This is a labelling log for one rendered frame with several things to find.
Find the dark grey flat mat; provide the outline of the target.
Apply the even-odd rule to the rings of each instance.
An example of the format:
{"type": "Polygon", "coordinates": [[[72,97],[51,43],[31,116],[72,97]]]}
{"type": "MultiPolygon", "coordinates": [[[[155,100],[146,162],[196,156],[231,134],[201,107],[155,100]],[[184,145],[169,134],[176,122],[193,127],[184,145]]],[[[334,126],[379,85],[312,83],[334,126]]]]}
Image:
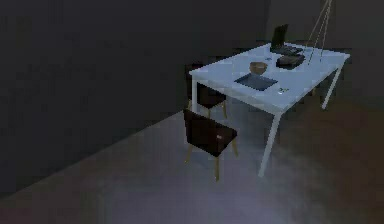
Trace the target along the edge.
{"type": "Polygon", "coordinates": [[[264,91],[276,83],[276,80],[261,75],[248,73],[236,80],[236,83],[250,87],[258,91],[264,91]]]}

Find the dark brown wooden chair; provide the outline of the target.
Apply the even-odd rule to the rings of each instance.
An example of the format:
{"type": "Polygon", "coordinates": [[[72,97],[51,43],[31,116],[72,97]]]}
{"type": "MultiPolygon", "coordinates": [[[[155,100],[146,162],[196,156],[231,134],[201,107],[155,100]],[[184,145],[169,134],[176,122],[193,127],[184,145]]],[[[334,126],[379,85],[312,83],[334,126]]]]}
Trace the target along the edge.
{"type": "MultiPolygon", "coordinates": [[[[192,76],[190,71],[203,67],[203,63],[192,63],[185,66],[185,81],[187,86],[188,108],[192,106],[192,76]]],[[[224,117],[227,117],[226,96],[212,88],[200,83],[197,84],[197,103],[207,109],[207,115],[211,115],[211,109],[221,106],[224,117]]]]}
{"type": "Polygon", "coordinates": [[[223,151],[231,145],[235,156],[238,156],[237,131],[189,109],[183,110],[183,116],[188,144],[185,162],[189,161],[194,148],[210,154],[215,158],[214,177],[218,182],[220,180],[220,155],[223,151]]]}

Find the beige tripod floor lamp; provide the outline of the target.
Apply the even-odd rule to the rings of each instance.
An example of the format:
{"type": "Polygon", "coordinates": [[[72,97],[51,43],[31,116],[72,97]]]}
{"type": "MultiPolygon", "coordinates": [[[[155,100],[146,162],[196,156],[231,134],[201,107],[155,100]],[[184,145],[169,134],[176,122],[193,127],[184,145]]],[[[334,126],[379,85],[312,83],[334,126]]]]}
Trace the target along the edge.
{"type": "Polygon", "coordinates": [[[310,53],[309,61],[312,61],[312,58],[313,58],[313,55],[315,52],[315,48],[317,47],[319,40],[322,40],[320,55],[323,55],[325,40],[326,40],[327,33],[328,33],[328,24],[329,24],[329,20],[330,20],[330,14],[331,14],[331,10],[332,10],[332,3],[333,3],[333,0],[325,0],[324,5],[323,5],[322,9],[320,10],[319,16],[315,22],[315,25],[312,28],[312,31],[309,35],[307,42],[306,42],[305,47],[308,47],[309,41],[312,40],[313,35],[316,35],[315,42],[312,46],[312,50],[310,53]]]}

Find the black laptop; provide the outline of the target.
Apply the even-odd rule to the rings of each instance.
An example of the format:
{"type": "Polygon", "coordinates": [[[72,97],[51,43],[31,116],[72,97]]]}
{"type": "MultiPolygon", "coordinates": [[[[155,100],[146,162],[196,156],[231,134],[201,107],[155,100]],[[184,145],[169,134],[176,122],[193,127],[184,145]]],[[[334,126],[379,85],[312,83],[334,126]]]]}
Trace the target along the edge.
{"type": "Polygon", "coordinates": [[[284,44],[287,30],[287,24],[279,25],[275,28],[270,47],[271,52],[289,56],[297,55],[302,52],[301,48],[296,48],[284,44]]]}

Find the brown bowl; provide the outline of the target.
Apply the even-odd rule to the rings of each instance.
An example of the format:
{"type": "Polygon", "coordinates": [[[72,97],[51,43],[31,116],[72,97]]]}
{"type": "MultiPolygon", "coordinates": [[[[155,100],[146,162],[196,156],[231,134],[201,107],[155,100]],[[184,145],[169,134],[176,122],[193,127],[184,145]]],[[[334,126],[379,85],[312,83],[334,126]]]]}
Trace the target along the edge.
{"type": "Polygon", "coordinates": [[[249,70],[253,74],[261,75],[266,71],[267,67],[268,65],[264,62],[251,62],[249,70]]]}

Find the white table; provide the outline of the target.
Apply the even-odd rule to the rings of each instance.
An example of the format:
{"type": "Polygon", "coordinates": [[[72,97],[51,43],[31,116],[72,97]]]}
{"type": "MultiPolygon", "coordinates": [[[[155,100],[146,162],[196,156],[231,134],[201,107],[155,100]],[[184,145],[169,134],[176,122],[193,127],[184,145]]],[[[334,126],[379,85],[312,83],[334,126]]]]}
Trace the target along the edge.
{"type": "Polygon", "coordinates": [[[315,48],[312,61],[309,61],[311,50],[312,47],[303,49],[305,60],[292,70],[278,68],[276,61],[279,55],[272,53],[270,46],[265,44],[190,72],[193,111],[197,110],[197,84],[200,83],[273,115],[259,176],[265,173],[282,115],[329,75],[333,75],[333,80],[337,81],[346,60],[350,57],[347,53],[331,50],[324,50],[323,55],[320,55],[320,49],[315,48]],[[263,75],[276,80],[276,83],[264,91],[236,83],[238,78],[250,73],[251,62],[266,63],[268,67],[263,75]],[[289,90],[279,94],[280,88],[289,90]]]}

